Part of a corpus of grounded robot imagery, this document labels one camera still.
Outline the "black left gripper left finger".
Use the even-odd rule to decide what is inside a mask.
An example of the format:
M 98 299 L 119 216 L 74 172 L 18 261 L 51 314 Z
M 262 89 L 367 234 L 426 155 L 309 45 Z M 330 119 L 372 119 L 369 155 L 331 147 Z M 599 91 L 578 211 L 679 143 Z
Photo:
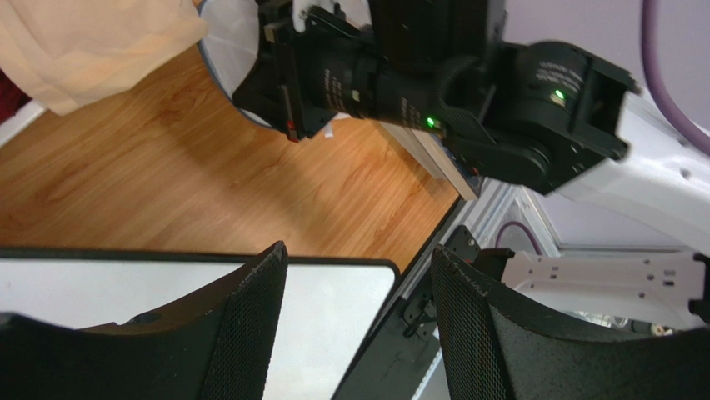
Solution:
M 260 399 L 288 275 L 276 242 L 214 282 L 124 324 L 1 315 L 4 399 Z

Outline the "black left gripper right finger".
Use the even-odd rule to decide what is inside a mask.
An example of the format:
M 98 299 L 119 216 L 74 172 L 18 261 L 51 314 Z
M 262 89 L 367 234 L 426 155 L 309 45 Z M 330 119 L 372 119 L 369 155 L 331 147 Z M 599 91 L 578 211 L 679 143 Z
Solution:
M 554 310 L 437 246 L 430 267 L 453 399 L 706 399 L 709 331 L 646 337 Z

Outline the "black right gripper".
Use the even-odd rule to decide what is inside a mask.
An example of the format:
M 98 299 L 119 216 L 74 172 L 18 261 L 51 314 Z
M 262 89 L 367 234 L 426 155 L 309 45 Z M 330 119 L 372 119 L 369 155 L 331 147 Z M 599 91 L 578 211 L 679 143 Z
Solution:
M 339 39 L 357 42 L 360 31 L 347 22 L 338 1 L 307 3 L 298 14 L 306 29 L 294 26 L 293 1 L 258 1 L 257 60 L 232 94 L 232 104 L 251 113 L 292 142 L 312 138 L 343 109 L 326 99 L 317 79 L 317 58 Z

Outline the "white mesh laundry bag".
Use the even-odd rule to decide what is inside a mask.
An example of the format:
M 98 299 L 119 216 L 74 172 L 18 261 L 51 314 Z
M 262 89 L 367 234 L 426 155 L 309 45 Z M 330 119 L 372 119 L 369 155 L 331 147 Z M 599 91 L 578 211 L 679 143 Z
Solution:
M 213 81 L 227 98 L 243 83 L 258 55 L 258 4 L 255 1 L 201 1 L 199 16 L 208 33 L 198 43 Z

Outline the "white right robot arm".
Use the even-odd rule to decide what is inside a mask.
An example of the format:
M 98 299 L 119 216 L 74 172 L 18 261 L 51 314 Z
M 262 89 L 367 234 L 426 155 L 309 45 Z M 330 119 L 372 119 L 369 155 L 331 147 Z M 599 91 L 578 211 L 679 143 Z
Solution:
M 623 68 L 567 42 L 503 40 L 502 1 L 257 2 L 257 55 L 232 104 L 299 142 L 339 113 L 419 131 L 463 178 L 595 203 L 709 251 L 709 137 L 671 101 L 642 5 L 647 84 L 673 132 L 625 107 Z

